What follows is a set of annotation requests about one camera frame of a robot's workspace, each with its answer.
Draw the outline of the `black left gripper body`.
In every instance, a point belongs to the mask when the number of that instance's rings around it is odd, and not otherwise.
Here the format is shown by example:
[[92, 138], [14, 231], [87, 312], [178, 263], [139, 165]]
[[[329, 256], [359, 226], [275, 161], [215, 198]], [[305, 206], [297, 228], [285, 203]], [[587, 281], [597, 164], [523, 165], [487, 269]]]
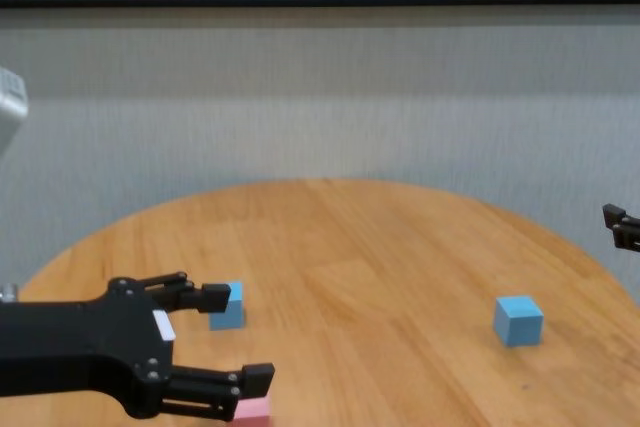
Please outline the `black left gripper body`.
[[4, 397], [95, 391], [136, 419], [161, 411], [175, 332], [168, 314], [131, 279], [86, 301], [1, 306]]

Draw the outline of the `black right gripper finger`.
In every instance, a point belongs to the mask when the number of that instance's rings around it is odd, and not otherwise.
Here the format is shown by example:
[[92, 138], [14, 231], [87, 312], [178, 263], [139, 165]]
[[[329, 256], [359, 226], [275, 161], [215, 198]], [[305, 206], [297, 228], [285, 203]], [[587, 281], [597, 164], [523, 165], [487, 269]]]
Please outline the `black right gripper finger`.
[[605, 204], [602, 212], [605, 227], [611, 231], [615, 247], [639, 252], [639, 219], [629, 216], [624, 209], [614, 204]]

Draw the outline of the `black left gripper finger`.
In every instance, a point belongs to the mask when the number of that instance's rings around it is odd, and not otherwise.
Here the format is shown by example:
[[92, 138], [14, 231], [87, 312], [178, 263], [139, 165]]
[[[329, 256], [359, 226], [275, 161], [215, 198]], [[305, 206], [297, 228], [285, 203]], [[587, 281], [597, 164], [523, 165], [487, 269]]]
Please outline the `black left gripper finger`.
[[197, 310], [199, 313], [223, 313], [231, 295], [226, 284], [202, 284], [197, 287], [186, 272], [177, 272], [142, 280], [145, 292], [166, 312]]
[[236, 371], [173, 367], [159, 412], [232, 421], [241, 400], [267, 396], [274, 374], [272, 363], [245, 365]]

